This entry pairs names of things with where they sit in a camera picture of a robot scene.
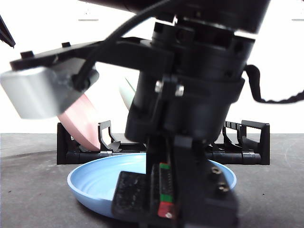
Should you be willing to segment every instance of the white wall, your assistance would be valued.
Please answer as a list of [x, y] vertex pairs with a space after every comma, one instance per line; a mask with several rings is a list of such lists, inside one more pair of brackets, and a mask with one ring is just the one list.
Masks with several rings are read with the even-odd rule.
[[[0, 14], [11, 31], [16, 46], [0, 43], [0, 72], [10, 69], [9, 61], [19, 52], [34, 53], [71, 44], [104, 39], [132, 16], [131, 13], [86, 4], [77, 0], [0, 1]], [[78, 21], [83, 18], [99, 21]], [[265, 99], [283, 99], [304, 89], [304, 3], [301, 0], [272, 0], [248, 63], [261, 71], [261, 91]], [[150, 38], [154, 20], [150, 19], [129, 35]], [[97, 64], [100, 79], [87, 96], [100, 113], [100, 120], [111, 119], [114, 132], [124, 132], [128, 111], [118, 92], [117, 77], [136, 77], [137, 72], [117, 66]], [[0, 88], [0, 132], [55, 133], [57, 118], [21, 120]], [[227, 120], [268, 122], [272, 133], [304, 133], [304, 102], [266, 105], [253, 101], [246, 82], [239, 101], [231, 106]]]

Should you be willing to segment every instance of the black plastic holder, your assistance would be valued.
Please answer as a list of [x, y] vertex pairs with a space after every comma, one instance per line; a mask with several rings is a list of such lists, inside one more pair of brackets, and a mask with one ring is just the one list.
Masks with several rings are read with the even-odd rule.
[[[260, 129], [259, 142], [247, 138], [247, 128]], [[102, 130], [108, 128], [111, 143], [107, 145], [102, 137]], [[226, 129], [237, 131], [238, 143], [233, 143], [227, 136]], [[270, 125], [243, 120], [241, 123], [225, 121], [222, 134], [224, 143], [212, 143], [206, 149], [206, 157], [221, 164], [270, 164]], [[121, 143], [111, 131], [111, 121], [98, 124], [100, 151], [91, 152], [83, 148], [66, 131], [61, 123], [57, 124], [57, 164], [82, 164], [99, 158], [126, 153], [146, 152], [141, 143]]]
[[[259, 142], [247, 138], [247, 128], [261, 130]], [[226, 133], [226, 128], [237, 131], [234, 144]], [[224, 143], [212, 143], [207, 148], [206, 157], [221, 164], [269, 165], [270, 164], [270, 125], [242, 120], [242, 123], [225, 121], [222, 130]]]
[[[111, 143], [109, 145], [104, 142], [102, 137], [102, 130], [105, 128], [108, 128], [108, 133], [111, 138]], [[111, 121], [98, 124], [98, 138], [100, 142], [100, 151], [89, 151], [73, 139], [61, 123], [58, 123], [57, 165], [83, 164], [113, 155], [146, 152], [146, 147], [142, 143], [121, 143], [116, 140], [111, 132]]]

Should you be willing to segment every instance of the blue plastic plate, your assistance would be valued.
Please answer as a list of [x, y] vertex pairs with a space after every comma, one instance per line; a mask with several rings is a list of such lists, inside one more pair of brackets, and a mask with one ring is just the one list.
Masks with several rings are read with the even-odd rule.
[[[231, 169], [211, 161], [224, 173], [230, 188], [233, 189], [237, 178]], [[114, 218], [111, 204], [116, 183], [121, 171], [145, 173], [146, 154], [126, 154], [101, 158], [88, 162], [71, 171], [67, 183], [79, 202], [87, 208]]]

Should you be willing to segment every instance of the screw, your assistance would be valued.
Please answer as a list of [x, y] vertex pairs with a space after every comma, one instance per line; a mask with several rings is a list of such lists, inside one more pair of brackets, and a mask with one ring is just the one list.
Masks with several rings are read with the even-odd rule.
[[201, 12], [200, 11], [196, 11], [194, 14], [195, 18], [201, 18]]
[[218, 193], [225, 194], [225, 193], [229, 192], [230, 189], [226, 183], [220, 182], [220, 183], [218, 183], [217, 190], [218, 190]]
[[172, 214], [170, 213], [170, 212], [167, 212], [166, 213], [166, 218], [169, 218], [169, 219], [171, 219], [173, 216], [172, 216]]
[[213, 166], [211, 168], [211, 173], [210, 173], [210, 177], [213, 179], [213, 180], [218, 180], [220, 175], [221, 175], [222, 171], [216, 167], [216, 166]]
[[183, 85], [177, 85], [176, 86], [176, 91], [175, 91], [175, 96], [183, 96], [184, 95], [184, 89], [185, 89], [185, 87]]
[[160, 93], [162, 91], [162, 87], [163, 87], [163, 82], [161, 81], [157, 81], [155, 84], [155, 92], [156, 93]]

